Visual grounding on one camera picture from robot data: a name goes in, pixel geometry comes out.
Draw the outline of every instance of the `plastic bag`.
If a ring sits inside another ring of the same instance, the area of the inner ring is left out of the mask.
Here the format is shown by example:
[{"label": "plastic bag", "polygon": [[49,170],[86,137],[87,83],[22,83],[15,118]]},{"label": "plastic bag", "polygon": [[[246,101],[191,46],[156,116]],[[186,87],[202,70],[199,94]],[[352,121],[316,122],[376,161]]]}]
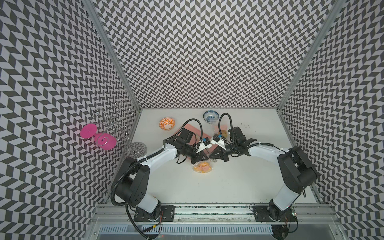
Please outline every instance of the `plastic bag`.
[{"label": "plastic bag", "polygon": [[199,173],[207,173],[212,171],[211,160],[195,163],[193,165],[193,170]]},{"label": "plastic bag", "polygon": [[[221,120],[220,129],[221,129],[221,133],[223,134],[224,137],[229,137],[229,133],[228,133],[229,126],[230,126],[229,120],[227,120],[227,119]],[[218,124],[212,126],[212,129],[213,129],[214,133],[216,133],[217,135],[220,134],[219,130],[218,130]]]}]

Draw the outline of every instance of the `chevron patterned wall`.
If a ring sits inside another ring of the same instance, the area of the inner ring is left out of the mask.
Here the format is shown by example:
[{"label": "chevron patterned wall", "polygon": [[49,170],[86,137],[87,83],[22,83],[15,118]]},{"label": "chevron patterned wall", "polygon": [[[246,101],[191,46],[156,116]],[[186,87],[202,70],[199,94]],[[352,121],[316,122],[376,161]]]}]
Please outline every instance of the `chevron patterned wall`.
[{"label": "chevron patterned wall", "polygon": [[276,107],[333,0],[94,0],[143,108]]},{"label": "chevron patterned wall", "polygon": [[283,115],[351,239],[384,239],[384,2],[347,1]]},{"label": "chevron patterned wall", "polygon": [[79,0],[0,1],[0,39],[0,239],[81,239],[122,147],[79,129],[130,100]]}]

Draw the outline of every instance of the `black mounting plate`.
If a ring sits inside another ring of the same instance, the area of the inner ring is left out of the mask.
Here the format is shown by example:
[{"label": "black mounting plate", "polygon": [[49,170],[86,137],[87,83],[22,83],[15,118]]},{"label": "black mounting plate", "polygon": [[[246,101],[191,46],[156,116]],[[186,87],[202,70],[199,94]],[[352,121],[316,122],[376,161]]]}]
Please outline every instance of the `black mounting plate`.
[{"label": "black mounting plate", "polygon": [[256,222],[285,222],[287,217],[288,222],[295,222],[295,218],[291,216],[291,211],[286,211],[280,221],[272,220],[269,217],[268,205],[252,206],[253,215]]},{"label": "black mounting plate", "polygon": [[[161,222],[173,222],[173,217],[175,215],[175,206],[173,205],[161,206],[160,216],[161,216],[161,213],[163,214]],[[160,217],[158,219],[149,219],[145,216],[147,216],[146,212],[143,209],[137,207],[133,220],[135,222],[159,222],[160,221]]]}]

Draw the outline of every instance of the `orange patterned bowl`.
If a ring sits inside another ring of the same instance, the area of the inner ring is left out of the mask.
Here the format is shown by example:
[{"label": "orange patterned bowl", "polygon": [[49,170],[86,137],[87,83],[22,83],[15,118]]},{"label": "orange patterned bowl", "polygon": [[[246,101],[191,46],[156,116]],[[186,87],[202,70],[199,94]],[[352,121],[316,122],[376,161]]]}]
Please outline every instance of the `orange patterned bowl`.
[{"label": "orange patterned bowl", "polygon": [[170,117],[161,119],[159,127],[165,131],[171,130],[175,126],[175,120]]}]

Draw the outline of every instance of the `bowl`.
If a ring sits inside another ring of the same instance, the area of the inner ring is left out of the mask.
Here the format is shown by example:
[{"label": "bowl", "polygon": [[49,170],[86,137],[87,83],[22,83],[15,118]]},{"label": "bowl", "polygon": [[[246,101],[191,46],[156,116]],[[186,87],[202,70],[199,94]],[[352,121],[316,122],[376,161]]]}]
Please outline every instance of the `bowl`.
[{"label": "bowl", "polygon": [[208,110],[203,114],[203,118],[207,123],[215,123],[218,121],[218,113],[213,110]]},{"label": "bowl", "polygon": [[165,131],[171,130],[175,126],[175,120],[171,117],[166,117],[160,120],[159,127]]}]

